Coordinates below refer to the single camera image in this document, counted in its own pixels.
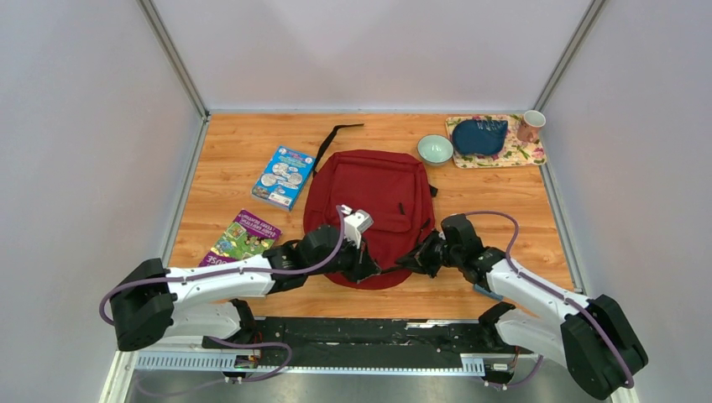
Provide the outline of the red student backpack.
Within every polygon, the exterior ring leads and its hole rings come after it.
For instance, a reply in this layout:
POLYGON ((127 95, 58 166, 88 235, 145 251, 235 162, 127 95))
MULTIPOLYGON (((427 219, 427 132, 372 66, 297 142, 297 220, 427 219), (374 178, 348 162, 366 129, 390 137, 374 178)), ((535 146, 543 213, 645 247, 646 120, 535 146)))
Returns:
POLYGON ((340 273, 327 278, 348 288, 389 289, 411 276, 409 270, 397 268, 396 260, 434 229, 432 199, 436 191, 429 184, 424 164, 409 154, 356 149, 335 152, 325 159, 339 129, 335 126, 317 151, 303 229, 310 232, 322 224, 338 223, 337 205, 366 211, 374 222, 364 237, 383 274, 359 283, 340 273))

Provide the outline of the purple children's book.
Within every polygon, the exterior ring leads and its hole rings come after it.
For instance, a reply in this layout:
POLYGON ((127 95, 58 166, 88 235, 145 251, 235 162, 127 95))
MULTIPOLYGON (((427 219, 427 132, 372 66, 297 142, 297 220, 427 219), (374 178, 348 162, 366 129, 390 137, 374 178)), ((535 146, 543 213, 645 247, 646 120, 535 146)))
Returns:
POLYGON ((245 209, 230 222, 199 267, 248 259, 270 249, 282 231, 245 209))

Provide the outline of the floral rectangular tray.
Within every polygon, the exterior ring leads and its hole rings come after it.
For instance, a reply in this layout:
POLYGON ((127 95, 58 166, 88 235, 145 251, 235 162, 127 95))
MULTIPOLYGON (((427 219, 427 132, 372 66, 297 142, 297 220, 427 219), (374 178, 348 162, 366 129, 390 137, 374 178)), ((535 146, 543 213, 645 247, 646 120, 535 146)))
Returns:
POLYGON ((545 164, 547 155, 540 139, 525 142, 517 138, 522 123, 522 114, 446 118, 453 163, 461 169, 545 164))

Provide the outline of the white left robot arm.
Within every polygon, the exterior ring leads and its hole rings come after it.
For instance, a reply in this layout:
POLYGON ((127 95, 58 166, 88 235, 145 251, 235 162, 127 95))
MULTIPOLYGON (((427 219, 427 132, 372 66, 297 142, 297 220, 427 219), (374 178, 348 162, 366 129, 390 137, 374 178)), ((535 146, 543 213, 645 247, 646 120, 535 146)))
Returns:
POLYGON ((228 264, 182 269, 147 259, 101 299, 99 315, 124 352, 194 337, 209 348, 257 348, 263 338, 249 298, 294 290, 312 275, 340 274, 359 284, 381 272, 364 239, 322 225, 302 239, 228 264))

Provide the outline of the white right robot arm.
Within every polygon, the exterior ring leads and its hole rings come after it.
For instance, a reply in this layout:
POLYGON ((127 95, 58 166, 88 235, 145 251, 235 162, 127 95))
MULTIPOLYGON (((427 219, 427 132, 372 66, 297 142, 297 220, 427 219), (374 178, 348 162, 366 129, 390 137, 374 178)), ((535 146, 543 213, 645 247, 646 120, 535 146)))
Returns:
POLYGON ((397 268, 433 277, 456 268, 475 288, 501 299, 481 314, 479 341, 498 352, 524 348, 567 369, 588 395, 605 400, 631 389, 649 358, 620 304, 568 291, 526 269, 505 249, 483 244, 467 213, 451 215, 408 254, 397 268))

